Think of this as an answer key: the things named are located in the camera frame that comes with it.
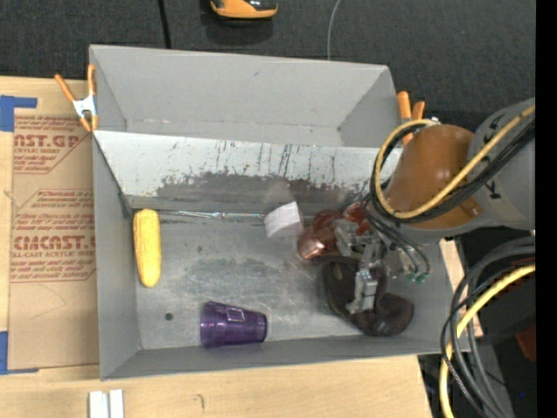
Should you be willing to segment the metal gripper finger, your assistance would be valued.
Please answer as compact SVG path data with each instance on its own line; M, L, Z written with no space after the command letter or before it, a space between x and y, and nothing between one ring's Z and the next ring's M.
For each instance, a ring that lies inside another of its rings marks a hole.
M359 270L354 280L354 297L346 304L350 314L373 310L378 281L370 269Z
M336 247L342 256L358 258L363 253L364 247L358 242L357 229L358 225L355 222L346 219L333 221Z

